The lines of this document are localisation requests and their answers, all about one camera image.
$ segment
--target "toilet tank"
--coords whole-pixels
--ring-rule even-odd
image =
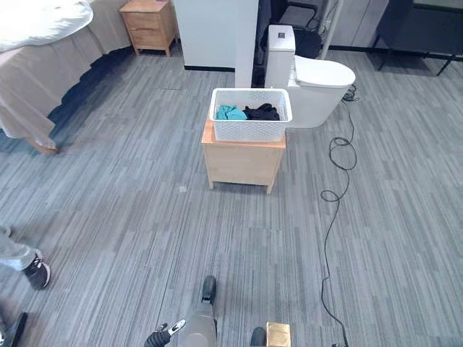
[[[286,88],[295,52],[296,41],[292,26],[269,25],[266,88]]]

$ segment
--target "toilet seat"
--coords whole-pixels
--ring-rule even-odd
[[[345,88],[355,81],[355,73],[335,61],[294,56],[295,77],[301,86]]]

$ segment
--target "laundry basket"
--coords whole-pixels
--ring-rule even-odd
[[[271,103],[279,113],[280,121],[235,121],[215,119],[220,106],[258,108]],[[216,88],[212,93],[209,119],[214,124],[216,140],[239,142],[277,142],[292,120],[288,92],[284,89]]]

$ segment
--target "gray carpet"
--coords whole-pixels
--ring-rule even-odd
[[[350,106],[359,163],[328,241],[328,304],[350,346],[463,346],[459,155],[463,64],[330,52],[357,73]],[[287,134],[271,195],[208,189],[200,137],[230,72],[184,71],[181,52],[99,61],[51,118],[61,154],[0,134],[0,221],[43,250],[45,291],[0,269],[6,321],[30,312],[21,346],[142,346],[160,322],[192,313],[218,278],[219,346],[248,346],[267,320],[293,346],[341,342],[323,311],[323,237],[334,206],[320,191],[345,176],[327,157],[347,136],[339,106],[317,129]],[[177,338],[172,342],[177,345]]]

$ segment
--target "toilet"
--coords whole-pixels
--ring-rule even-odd
[[[290,25],[268,26],[265,87],[288,91],[292,109],[289,127],[319,127],[355,81],[355,73],[335,61],[307,59],[296,56],[295,51]]]

